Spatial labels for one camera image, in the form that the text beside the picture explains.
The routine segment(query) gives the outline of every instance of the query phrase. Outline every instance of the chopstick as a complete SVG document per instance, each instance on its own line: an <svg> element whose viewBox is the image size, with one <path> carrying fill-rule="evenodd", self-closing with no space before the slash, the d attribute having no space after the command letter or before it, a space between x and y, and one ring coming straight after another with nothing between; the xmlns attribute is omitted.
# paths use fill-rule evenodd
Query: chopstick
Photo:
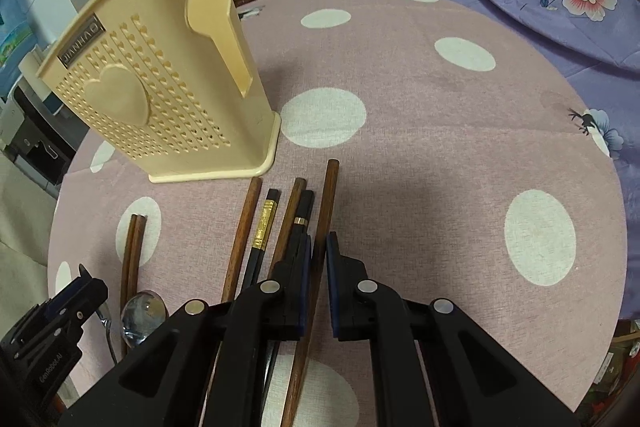
<svg viewBox="0 0 640 427"><path fill-rule="evenodd" d="M273 272L273 267L278 261L282 261L282 258L287 251L291 227L293 227L293 220L296 217L296 209L300 202L300 194L302 194L302 191L305 189L306 180L304 178L296 178L293 181L293 188L289 195L289 203L287 203L287 210L282 218L282 225L280 226L280 233L278 234L278 240L276 241L276 248L273 251L273 257L271 258L271 265L269 267L270 276Z"/></svg>
<svg viewBox="0 0 640 427"><path fill-rule="evenodd" d="M131 264L131 247L133 245L133 234L136 229L137 214L132 214L129 219L129 230L127 231L127 240L124 245L124 254L122 256L122 276L120 278L120 313L122 313L125 304L129 300L127 291L129 290L129 265ZM127 343L120 336L120 344L122 346L122 357L127 354Z"/></svg>
<svg viewBox="0 0 640 427"><path fill-rule="evenodd" d="M308 314L306 318L306 334L296 344L296 352L293 357L291 376L289 377L289 387L287 397L284 402L284 411L280 427L292 427L296 418L302 385L304 382L306 357L309 352L311 342L311 332L314 326L314 316L316 315L316 303L320 291L322 279L322 268L324 267L324 255L326 253L326 235L331 227L331 217L334 211L335 186L338 181L338 160L329 160L326 165L324 175L324 187L322 188L322 201L320 203L320 213L318 216L318 227L316 228L316 238L314 240L314 252L309 268L309 300Z"/></svg>
<svg viewBox="0 0 640 427"><path fill-rule="evenodd" d="M138 269L140 268L140 255L142 254L142 240L145 237L145 227L146 216L138 216L136 226L133 229L133 241L131 243L129 279L127 280L127 301L138 293Z"/></svg>
<svg viewBox="0 0 640 427"><path fill-rule="evenodd" d="M242 267L242 259L244 258L244 250L249 240L249 232L251 232L251 223L254 220L255 207L258 204L258 196L262 188L262 178L251 178L249 189L244 198L240 221L236 229L236 238L234 245L231 247L231 257L226 267L225 285L222 288L222 299L220 302L229 302L236 297L236 288L238 287L238 278L240 277L240 269Z"/></svg>
<svg viewBox="0 0 640 427"><path fill-rule="evenodd" d="M278 234L278 241L276 242L276 248L273 251L273 257L271 258L271 265L269 267L269 278L273 275L273 267L277 262L282 261L287 251L287 245L289 244L289 237L291 235L291 229L293 228L293 222L296 219L296 210L300 203L300 196L306 189L306 180L304 178L296 178L293 181L293 188L289 195L289 203L287 203L287 210L284 213L282 219L282 225L280 226L280 233ZM262 411L267 402L267 394L269 392L269 386L271 384L271 377L273 376L273 369L276 365L276 358L278 356L278 350L280 349L280 343L277 341L270 341L267 344L267 353L265 358L266 371L264 374L264 383L262 386Z"/></svg>
<svg viewBox="0 0 640 427"><path fill-rule="evenodd" d="M53 398L51 399L51 405L53 406L53 409L60 415L64 414L66 411L66 405L62 401L62 398L60 398L60 395L58 393L53 395Z"/></svg>
<svg viewBox="0 0 640 427"><path fill-rule="evenodd" d="M240 286L241 291L258 282L264 251L267 250L271 226L273 225L273 218L276 215L279 201L280 191L276 188L270 188L262 204L258 227L255 230L254 243L251 246L249 260L244 269L244 277L242 278L242 285Z"/></svg>

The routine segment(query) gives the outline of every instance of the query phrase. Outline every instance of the black chopstick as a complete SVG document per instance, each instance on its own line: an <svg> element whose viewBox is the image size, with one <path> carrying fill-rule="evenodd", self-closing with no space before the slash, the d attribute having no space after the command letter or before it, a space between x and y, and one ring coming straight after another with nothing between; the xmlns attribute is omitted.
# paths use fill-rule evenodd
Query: black chopstick
<svg viewBox="0 0 640 427"><path fill-rule="evenodd" d="M275 188L270 188L267 192L267 198L262 205L260 220L258 221L254 243L249 253L249 261L247 261L246 268L244 269L244 277L242 278L240 291L249 288L249 286L254 285L258 281L260 268L262 267L262 258L264 257L264 251L267 249L271 225L273 224L273 217L276 215L279 201L280 191Z"/></svg>
<svg viewBox="0 0 640 427"><path fill-rule="evenodd" d="M300 194L300 202L296 208L296 217L293 220L293 225L289 235L289 242L287 243L287 250L284 254L285 261L290 261L298 255L298 250L301 248L300 240L306 235L306 227L308 227L313 207L314 192L312 190L303 190L302 194ZM262 387L262 411L264 411L264 405L267 401L267 393L271 384L271 377L273 376L273 369L276 365L276 358L278 357L279 349L279 341L273 341L267 344L265 359L267 369L264 373L264 384Z"/></svg>

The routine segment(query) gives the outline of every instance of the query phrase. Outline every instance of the cream plastic utensil holder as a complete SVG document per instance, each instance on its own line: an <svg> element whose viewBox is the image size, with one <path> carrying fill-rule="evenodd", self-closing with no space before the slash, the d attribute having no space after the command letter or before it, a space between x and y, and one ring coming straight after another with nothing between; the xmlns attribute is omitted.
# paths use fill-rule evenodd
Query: cream plastic utensil holder
<svg viewBox="0 0 640 427"><path fill-rule="evenodd" d="M232 0L90 0L38 76L154 183L273 164L280 117Z"/></svg>

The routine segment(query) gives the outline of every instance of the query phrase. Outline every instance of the round table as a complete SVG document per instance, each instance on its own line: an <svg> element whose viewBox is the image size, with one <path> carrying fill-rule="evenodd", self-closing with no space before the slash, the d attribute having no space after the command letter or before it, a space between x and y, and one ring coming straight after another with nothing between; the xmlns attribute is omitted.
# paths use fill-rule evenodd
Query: round table
<svg viewBox="0 0 640 427"><path fill-rule="evenodd" d="M620 185L585 105L530 44L447 0L260 0L242 28L282 115L282 190L340 160L332 229L343 254L405 299L446 297L574 409L606 354L626 266ZM131 213L148 215L139 289L170 312L220 301L248 180L151 184L89 132L60 192L49 292L82 262L116 314ZM274 222L262 277L284 208ZM367 343L332 339L326 281L296 425L373 426ZM112 366L92 317L80 393ZM263 425L276 426L294 344L280 350Z"/></svg>

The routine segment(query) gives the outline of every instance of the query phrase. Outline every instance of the wooden chopstick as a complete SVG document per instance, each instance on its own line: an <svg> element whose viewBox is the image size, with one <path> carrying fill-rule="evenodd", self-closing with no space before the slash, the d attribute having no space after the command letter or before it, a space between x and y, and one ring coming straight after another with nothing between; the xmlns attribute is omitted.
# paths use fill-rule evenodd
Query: wooden chopstick
<svg viewBox="0 0 640 427"><path fill-rule="evenodd" d="M296 208L300 202L300 194L306 189L306 180L304 178L296 178L293 181L293 188L289 195L289 202L287 203L287 210L282 218L282 225L280 226L280 233L278 234L278 240L276 241L276 247L273 251L273 257L271 258L271 264L269 266L269 275L273 272L273 267L278 261L282 261L285 252L287 251L287 243L289 242L289 235L291 234L291 227L293 227L293 220L296 217Z"/></svg>
<svg viewBox="0 0 640 427"><path fill-rule="evenodd" d="M131 260L129 263L129 280L127 282L127 301L138 293L138 269L140 268L140 254L142 254L142 240L145 237L146 216L138 216L133 230L131 245Z"/></svg>
<svg viewBox="0 0 640 427"><path fill-rule="evenodd" d="M129 230L127 231L127 240L124 244L124 254L122 256L122 276L120 278L120 313L124 309L125 304L129 300L127 298L127 291L129 288L129 265L131 264L131 247L133 245L133 233L136 228L136 221L138 220L137 214L132 214L129 219ZM120 344L122 346L122 356L127 354L127 344L122 336L120 337Z"/></svg>
<svg viewBox="0 0 640 427"><path fill-rule="evenodd" d="M53 409L60 415L64 414L66 411L66 405L62 401L62 398L60 398L60 395L58 393L53 395L53 398L51 399L51 405L53 406Z"/></svg>
<svg viewBox="0 0 640 427"><path fill-rule="evenodd" d="M326 165L324 175L324 187L322 188L322 201L320 203L320 213L318 216L318 227L316 228L316 238L314 240L314 253L309 267L309 299L306 316L306 333L296 344L296 352L293 357L291 376L289 377L289 387L287 388L287 398L284 402L284 411L280 427L292 427L296 418L298 403L302 393L302 385L305 377L306 357L311 343L311 331L314 327L314 316L316 315L316 304L320 291L322 279L322 269L324 268L324 255L326 253L326 235L331 227L331 217L334 212L335 185L338 182L338 160L329 160Z"/></svg>
<svg viewBox="0 0 640 427"><path fill-rule="evenodd" d="M289 237L291 236L291 229L293 227L293 221L296 217L296 209L300 203L300 196L303 190L306 189L306 180L304 178L296 178L293 181L293 188L289 195L289 202L287 203L287 210L285 211L282 224L280 226L280 233L278 234L278 241L276 242L276 248L273 251L273 257L271 258L271 265L269 267L269 278L273 275L273 268L278 261L282 261L287 251L287 245L289 244ZM276 365L276 358L278 357L278 350L280 349L279 342L269 342L267 345L267 367L264 377L264 388L262 390L262 411L267 400L267 394L271 384L271 377Z"/></svg>
<svg viewBox="0 0 640 427"><path fill-rule="evenodd" d="M221 302L229 302L236 297L236 288L238 287L238 278L240 277L244 250L246 249L246 243L249 239L249 233L251 232L251 224L254 221L255 207L258 204L261 188L262 178L251 178L249 189L244 198L238 228L236 229L236 238L231 248L231 257L226 267L225 285L222 288Z"/></svg>

